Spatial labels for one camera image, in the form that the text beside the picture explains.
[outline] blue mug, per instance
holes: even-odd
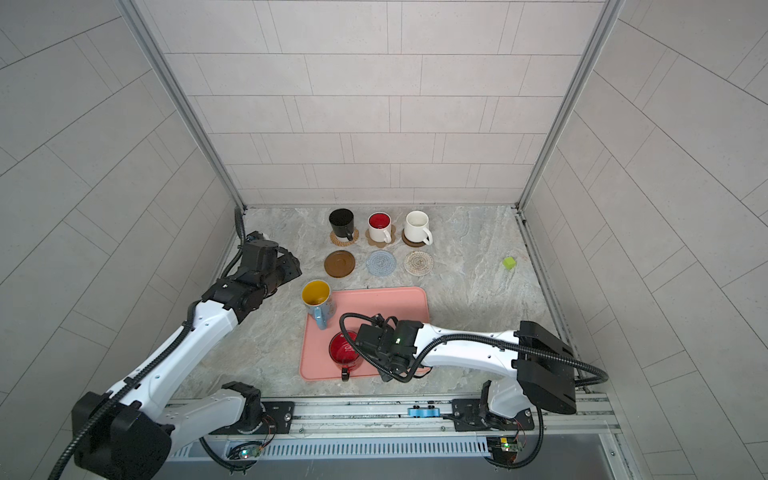
[[[331,286],[322,280],[312,280],[301,291],[301,300],[307,312],[314,317],[321,330],[328,327],[328,320],[336,313],[336,302],[331,293]]]

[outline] mug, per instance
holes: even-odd
[[[328,221],[333,228],[333,234],[338,238],[346,238],[352,241],[355,233],[355,215],[346,208],[334,210],[328,216]]]
[[[414,210],[406,217],[406,229],[403,232],[413,243],[424,242],[432,245],[432,232],[429,231],[429,217],[420,210]]]
[[[336,313],[336,302],[331,298],[331,286],[322,280],[312,280],[301,291],[306,311],[315,318],[317,327],[325,330],[328,320]]]
[[[357,332],[348,330],[349,338],[354,342],[357,338]],[[341,381],[349,380],[349,373],[356,369],[362,363],[362,357],[352,348],[344,339],[344,335],[338,332],[328,344],[328,355],[331,360],[341,368]]]
[[[390,232],[392,219],[384,212],[376,212],[368,217],[368,234],[374,242],[392,242],[392,233]]]

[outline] blue mug handle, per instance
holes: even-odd
[[[317,322],[317,328],[325,330],[328,326],[328,321],[323,318],[323,309],[320,308],[320,306],[316,306],[313,310],[313,315],[315,316],[315,321]]]

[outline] white mug handle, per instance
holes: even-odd
[[[427,234],[427,237],[424,239],[424,244],[432,245],[432,232],[429,231],[429,228],[424,227],[424,233]]]

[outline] pink tray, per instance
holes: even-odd
[[[306,316],[304,345],[301,349],[299,374],[308,381],[341,379],[341,369],[328,355],[328,345],[334,335],[341,331],[339,317],[354,312],[366,316],[381,313],[384,317],[396,316],[402,320],[418,320],[429,323],[427,294],[417,286],[398,288],[374,288],[366,290],[340,290],[333,292],[336,301],[336,315],[328,320],[328,328],[317,328],[315,319]],[[363,320],[347,319],[346,328],[357,330]],[[370,363],[363,361],[349,376],[377,376],[379,372]]]

